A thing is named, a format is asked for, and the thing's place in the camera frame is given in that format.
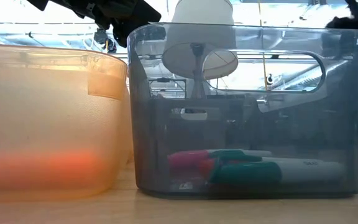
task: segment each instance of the orange object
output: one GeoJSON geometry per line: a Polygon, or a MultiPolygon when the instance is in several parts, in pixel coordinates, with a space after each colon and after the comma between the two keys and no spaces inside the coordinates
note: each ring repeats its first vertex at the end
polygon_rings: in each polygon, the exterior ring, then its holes
{"type": "Polygon", "coordinates": [[[112,186],[132,147],[126,71],[107,54],[0,45],[0,200],[112,186]]]}

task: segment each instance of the clear gray plastic bin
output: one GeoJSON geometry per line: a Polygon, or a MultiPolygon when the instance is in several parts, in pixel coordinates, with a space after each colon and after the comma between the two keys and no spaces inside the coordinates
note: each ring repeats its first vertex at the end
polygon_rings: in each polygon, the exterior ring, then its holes
{"type": "Polygon", "coordinates": [[[135,30],[128,46],[144,192],[358,194],[358,30],[162,23],[135,30]],[[282,56],[312,65],[273,77],[266,67],[282,56]],[[243,66],[252,60],[262,76],[243,66]]]}

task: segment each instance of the table surface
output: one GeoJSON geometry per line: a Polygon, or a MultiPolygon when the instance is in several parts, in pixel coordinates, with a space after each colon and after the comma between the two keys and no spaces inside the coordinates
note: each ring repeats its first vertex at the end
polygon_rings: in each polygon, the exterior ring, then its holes
{"type": "Polygon", "coordinates": [[[69,202],[0,203],[0,224],[358,224],[358,195],[342,199],[166,200],[137,190],[134,166],[114,188],[69,202]]]}

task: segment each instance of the marker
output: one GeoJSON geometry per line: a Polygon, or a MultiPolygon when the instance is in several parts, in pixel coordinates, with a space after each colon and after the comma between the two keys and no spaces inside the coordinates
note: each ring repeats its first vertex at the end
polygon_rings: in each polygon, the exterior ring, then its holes
{"type": "Polygon", "coordinates": [[[344,177],[344,166],[338,162],[290,158],[229,161],[226,164],[219,159],[210,159],[200,163],[199,171],[210,183],[230,185],[326,182],[344,177]]]}
{"type": "Polygon", "coordinates": [[[257,161],[261,157],[271,157],[269,151],[254,151],[245,149],[206,149],[197,151],[176,152],[168,156],[168,163],[171,169],[187,169],[197,167],[201,161],[211,158],[257,161]]]}

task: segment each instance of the lamp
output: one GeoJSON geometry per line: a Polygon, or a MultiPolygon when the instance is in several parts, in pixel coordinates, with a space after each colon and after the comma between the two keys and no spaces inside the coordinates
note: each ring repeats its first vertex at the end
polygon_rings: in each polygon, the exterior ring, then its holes
{"type": "Polygon", "coordinates": [[[238,66],[229,0],[179,0],[162,55],[172,73],[194,79],[192,98],[206,98],[203,81],[231,74],[238,66]]]}

